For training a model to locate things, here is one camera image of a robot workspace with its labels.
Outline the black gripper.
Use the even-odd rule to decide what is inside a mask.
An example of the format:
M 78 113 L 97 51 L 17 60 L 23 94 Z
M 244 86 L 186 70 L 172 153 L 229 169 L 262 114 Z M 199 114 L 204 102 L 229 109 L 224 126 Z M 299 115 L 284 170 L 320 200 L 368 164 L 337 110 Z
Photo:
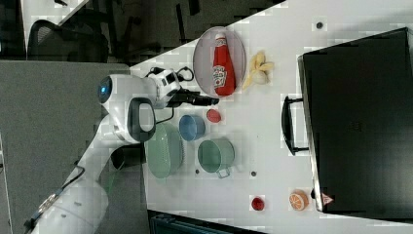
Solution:
M 219 103 L 216 97 L 199 96 L 199 92 L 180 89 L 169 100 L 167 107 L 179 107 L 182 103 L 189 103 L 197 106 L 211 106 Z

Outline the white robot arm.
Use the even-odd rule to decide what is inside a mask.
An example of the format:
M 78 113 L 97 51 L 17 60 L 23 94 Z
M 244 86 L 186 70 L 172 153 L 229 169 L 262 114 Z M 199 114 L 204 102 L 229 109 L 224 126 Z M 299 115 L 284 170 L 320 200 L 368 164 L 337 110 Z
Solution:
M 94 234 L 108 207 L 107 193 L 98 179 L 112 153 L 149 140 L 156 132 L 157 109 L 219 102 L 183 89 L 172 74 L 144 78 L 111 74 L 99 82 L 97 96 L 107 114 L 64 185 L 25 222 L 24 234 Z

